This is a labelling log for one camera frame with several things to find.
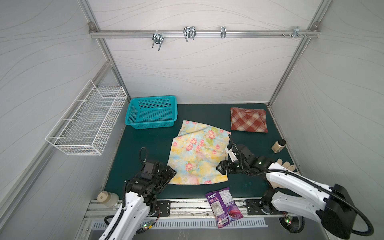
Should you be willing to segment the floral yellow skirt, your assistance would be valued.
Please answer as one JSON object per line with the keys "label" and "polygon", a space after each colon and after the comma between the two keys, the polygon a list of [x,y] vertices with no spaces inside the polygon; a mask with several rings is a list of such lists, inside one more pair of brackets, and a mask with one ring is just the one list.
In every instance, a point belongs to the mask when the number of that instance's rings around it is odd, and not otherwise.
{"label": "floral yellow skirt", "polygon": [[231,132],[193,121],[183,121],[172,141],[168,166],[177,173],[171,185],[211,185],[228,181],[217,165],[228,159],[225,148]]}

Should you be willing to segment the red plaid skirt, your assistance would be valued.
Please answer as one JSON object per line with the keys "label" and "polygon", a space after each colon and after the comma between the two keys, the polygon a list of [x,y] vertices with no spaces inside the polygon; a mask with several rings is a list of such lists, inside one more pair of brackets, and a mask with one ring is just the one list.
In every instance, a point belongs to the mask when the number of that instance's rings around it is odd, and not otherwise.
{"label": "red plaid skirt", "polygon": [[231,130],[268,133],[266,111],[262,109],[231,108]]}

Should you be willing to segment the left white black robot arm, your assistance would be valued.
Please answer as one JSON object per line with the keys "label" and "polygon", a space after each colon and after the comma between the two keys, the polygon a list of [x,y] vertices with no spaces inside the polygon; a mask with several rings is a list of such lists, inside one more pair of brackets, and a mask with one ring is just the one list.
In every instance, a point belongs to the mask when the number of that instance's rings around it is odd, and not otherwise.
{"label": "left white black robot arm", "polygon": [[147,216],[156,212],[157,194],[175,177],[177,171],[160,162],[146,162],[124,184],[122,204],[104,231],[101,240],[131,240]]}

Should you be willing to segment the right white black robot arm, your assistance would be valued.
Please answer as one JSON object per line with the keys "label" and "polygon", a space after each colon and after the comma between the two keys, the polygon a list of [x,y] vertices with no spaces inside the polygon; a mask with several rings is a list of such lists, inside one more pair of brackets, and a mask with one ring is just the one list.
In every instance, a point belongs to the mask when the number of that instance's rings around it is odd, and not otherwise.
{"label": "right white black robot arm", "polygon": [[226,148],[228,159],[216,169],[222,175],[245,174],[264,177],[269,190],[260,200],[246,200],[253,212],[266,215],[291,214],[311,219],[332,235],[348,240],[352,234],[368,237],[374,226],[353,203],[348,191],[341,185],[328,186],[295,173],[264,156],[256,157],[246,146],[230,143]]}

